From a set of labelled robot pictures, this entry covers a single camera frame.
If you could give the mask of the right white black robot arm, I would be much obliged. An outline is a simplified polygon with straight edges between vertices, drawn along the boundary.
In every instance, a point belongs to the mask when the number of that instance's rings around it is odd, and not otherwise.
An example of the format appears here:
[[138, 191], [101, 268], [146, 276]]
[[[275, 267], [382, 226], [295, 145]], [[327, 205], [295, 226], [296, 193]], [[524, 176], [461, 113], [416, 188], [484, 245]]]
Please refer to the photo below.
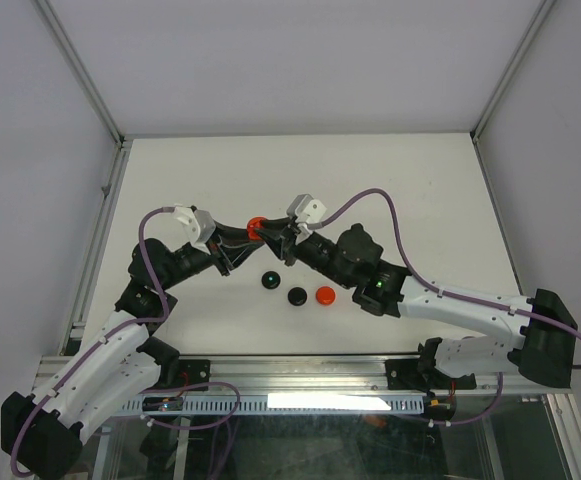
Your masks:
[[419, 349], [418, 378], [439, 387], [450, 378], [517, 371], [549, 388], [568, 388], [576, 322], [561, 298], [539, 289], [531, 297], [498, 296], [424, 284], [406, 267], [383, 259], [383, 248], [361, 224], [331, 241], [287, 219], [262, 220], [255, 232], [286, 265], [301, 262], [353, 292], [375, 316], [434, 320], [473, 332], [435, 337]]

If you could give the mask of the black earbud charging case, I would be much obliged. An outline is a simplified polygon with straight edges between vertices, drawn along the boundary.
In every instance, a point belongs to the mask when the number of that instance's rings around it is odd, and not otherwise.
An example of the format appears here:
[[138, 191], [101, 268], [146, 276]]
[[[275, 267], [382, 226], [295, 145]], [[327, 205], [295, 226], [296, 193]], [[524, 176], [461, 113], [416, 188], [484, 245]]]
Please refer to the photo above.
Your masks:
[[287, 293], [287, 300], [292, 306], [303, 306], [307, 299], [307, 292], [301, 287], [293, 287]]

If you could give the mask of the red charging case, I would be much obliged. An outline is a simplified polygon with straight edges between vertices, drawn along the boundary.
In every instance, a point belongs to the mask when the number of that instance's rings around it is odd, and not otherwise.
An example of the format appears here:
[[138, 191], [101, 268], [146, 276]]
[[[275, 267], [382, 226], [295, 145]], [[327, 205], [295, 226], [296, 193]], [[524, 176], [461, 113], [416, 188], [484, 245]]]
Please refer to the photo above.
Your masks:
[[321, 286], [316, 290], [315, 298], [320, 305], [329, 306], [336, 301], [336, 292], [329, 286]]
[[259, 231], [263, 228], [263, 223], [266, 221], [266, 218], [263, 216], [257, 216], [251, 218], [246, 226], [246, 231], [248, 238], [251, 241], [261, 241], [262, 238], [259, 235]]

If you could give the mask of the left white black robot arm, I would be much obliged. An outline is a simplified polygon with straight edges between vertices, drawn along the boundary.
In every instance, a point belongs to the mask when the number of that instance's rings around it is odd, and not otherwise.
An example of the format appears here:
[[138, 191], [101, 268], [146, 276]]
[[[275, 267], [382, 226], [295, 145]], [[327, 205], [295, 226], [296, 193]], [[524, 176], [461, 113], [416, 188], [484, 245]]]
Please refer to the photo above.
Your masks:
[[186, 243], [172, 251], [145, 234], [129, 266], [130, 282], [98, 334], [30, 394], [13, 392], [1, 406], [1, 448], [14, 476], [60, 479], [95, 432], [128, 400], [179, 377], [179, 352], [154, 331], [177, 301], [167, 289], [215, 267], [228, 275], [263, 244], [254, 228], [191, 217]]

